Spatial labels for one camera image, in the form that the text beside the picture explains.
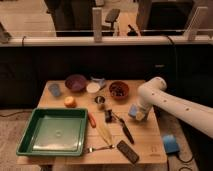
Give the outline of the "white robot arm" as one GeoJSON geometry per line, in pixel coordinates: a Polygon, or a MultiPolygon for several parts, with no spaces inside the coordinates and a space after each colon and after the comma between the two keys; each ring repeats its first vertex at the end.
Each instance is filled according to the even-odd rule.
{"type": "Polygon", "coordinates": [[[213,108],[165,93],[166,88],[161,77],[154,77],[138,87],[136,119],[145,121],[151,108],[157,106],[213,139],[213,108]]]}

